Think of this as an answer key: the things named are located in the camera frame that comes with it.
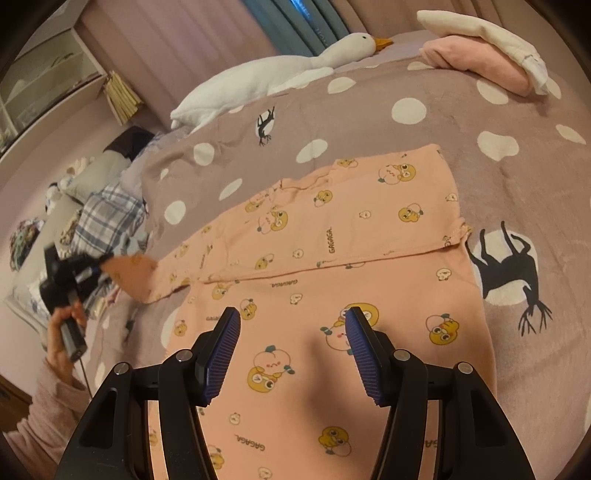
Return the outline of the person left hand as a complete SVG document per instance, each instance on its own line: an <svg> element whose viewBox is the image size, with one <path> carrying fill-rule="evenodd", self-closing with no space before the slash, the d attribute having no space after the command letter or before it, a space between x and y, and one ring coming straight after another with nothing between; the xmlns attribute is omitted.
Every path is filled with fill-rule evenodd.
<svg viewBox="0 0 591 480"><path fill-rule="evenodd" d="M63 383L72 386L74 364L67 354L61 333L61 326L69 318L73 318L79 327L85 329L87 318L80 301L75 301L72 306L60 307L54 310L47 327L46 360L57 378Z"/></svg>

